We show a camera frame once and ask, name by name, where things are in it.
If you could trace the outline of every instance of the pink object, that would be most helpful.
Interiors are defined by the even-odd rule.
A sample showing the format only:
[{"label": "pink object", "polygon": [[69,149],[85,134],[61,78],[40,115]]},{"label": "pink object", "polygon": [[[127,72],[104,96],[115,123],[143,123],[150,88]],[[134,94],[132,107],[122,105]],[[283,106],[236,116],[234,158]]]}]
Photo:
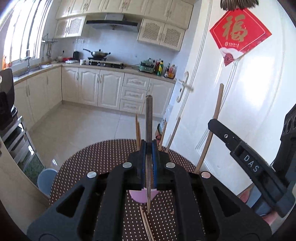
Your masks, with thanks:
[{"label": "pink object", "polygon": [[[139,203],[147,203],[147,189],[144,188],[141,191],[129,190],[131,198]],[[159,193],[156,189],[151,189],[151,200]]]}]

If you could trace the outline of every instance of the window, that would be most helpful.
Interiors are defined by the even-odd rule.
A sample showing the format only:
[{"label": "window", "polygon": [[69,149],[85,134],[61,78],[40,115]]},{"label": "window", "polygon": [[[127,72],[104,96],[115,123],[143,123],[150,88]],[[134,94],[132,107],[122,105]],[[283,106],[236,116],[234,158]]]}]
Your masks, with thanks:
[{"label": "window", "polygon": [[4,44],[6,62],[40,57],[41,38],[52,0],[19,0],[14,7]]}]

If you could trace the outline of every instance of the range hood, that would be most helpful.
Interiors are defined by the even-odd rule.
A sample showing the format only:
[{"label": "range hood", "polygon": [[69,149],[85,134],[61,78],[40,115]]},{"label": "range hood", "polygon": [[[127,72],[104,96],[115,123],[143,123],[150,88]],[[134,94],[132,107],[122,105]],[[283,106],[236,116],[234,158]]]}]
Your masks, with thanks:
[{"label": "range hood", "polygon": [[106,14],[103,20],[87,20],[86,24],[95,29],[113,29],[139,32],[140,23],[137,21],[128,21],[124,14]]}]

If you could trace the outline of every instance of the hanging tassel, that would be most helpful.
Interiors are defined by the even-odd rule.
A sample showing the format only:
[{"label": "hanging tassel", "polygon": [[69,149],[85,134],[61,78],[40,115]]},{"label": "hanging tassel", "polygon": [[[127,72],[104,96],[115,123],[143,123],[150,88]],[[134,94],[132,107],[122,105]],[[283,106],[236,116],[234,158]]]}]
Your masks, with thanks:
[{"label": "hanging tassel", "polygon": [[225,11],[234,11],[235,9],[252,8],[259,5],[258,0],[221,0],[220,7]]}]

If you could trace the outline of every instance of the wok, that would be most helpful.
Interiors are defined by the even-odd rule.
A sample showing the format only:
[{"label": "wok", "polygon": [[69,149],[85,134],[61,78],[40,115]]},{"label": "wok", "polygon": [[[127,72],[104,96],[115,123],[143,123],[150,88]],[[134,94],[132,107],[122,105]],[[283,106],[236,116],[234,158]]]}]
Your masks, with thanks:
[{"label": "wok", "polygon": [[86,50],[88,52],[91,53],[91,55],[95,58],[105,58],[108,54],[111,54],[111,53],[104,53],[104,52],[101,52],[101,50],[99,49],[99,51],[90,51],[88,49],[83,49],[83,50]]}]

